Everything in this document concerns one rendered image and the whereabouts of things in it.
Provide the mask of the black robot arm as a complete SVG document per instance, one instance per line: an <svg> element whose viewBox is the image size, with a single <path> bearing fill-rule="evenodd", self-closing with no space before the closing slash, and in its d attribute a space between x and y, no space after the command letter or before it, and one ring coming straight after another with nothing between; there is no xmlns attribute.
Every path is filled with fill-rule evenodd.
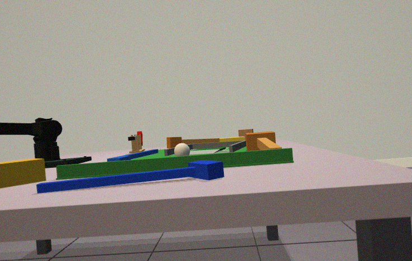
<svg viewBox="0 0 412 261"><path fill-rule="evenodd" d="M34 136L35 158L44 161L60 160L56 139L61 132L61 124L52 118L37 118L35 123L0 123L0 135Z"/></svg>

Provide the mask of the green flat mat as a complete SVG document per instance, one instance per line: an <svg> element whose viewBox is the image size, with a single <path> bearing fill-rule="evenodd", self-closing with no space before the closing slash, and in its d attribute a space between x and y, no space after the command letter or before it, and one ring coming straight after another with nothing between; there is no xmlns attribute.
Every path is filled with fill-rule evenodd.
<svg viewBox="0 0 412 261"><path fill-rule="evenodd" d="M226 151L228 151L228 147L226 147ZM222 151L218 151L218 152L226 152L225 149ZM246 146L234 151L234 152L243 152L243 151L247 151ZM189 156L192 155L200 155L200 154L190 154ZM165 156L164 153L164 149L160 149L158 150L158 153L155 154L151 154L148 156L143 156L143 157L139 157L139 158L134 158L131 160L140 160L140 159L148 159L148 158L162 158L162 157L176 157L175 155L170 155L170 156ZM230 166L223 166L223 168L225 167L241 167L241 166L255 166L255 165L271 165L271 164L279 164L279 163L294 163L294 161L284 161L284 162L269 162L269 163L254 163L254 164L246 164L246 165L230 165ZM122 175L122 174L128 174L128 173L117 173L117 174L108 174L108 175L94 175L94 176L78 176L78 177L63 177L63 178L56 178L56 180L64 180L64 179L72 179L72 178L88 178L88 177L102 177L102 176L112 176L112 175Z"/></svg>

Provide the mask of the white ball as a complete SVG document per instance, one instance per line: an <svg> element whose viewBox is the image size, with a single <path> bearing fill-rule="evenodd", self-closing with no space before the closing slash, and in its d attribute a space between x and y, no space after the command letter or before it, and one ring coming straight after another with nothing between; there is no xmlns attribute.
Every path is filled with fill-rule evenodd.
<svg viewBox="0 0 412 261"><path fill-rule="evenodd" d="M190 148L185 143L179 143L174 149L176 156L188 156L190 154Z"/></svg>

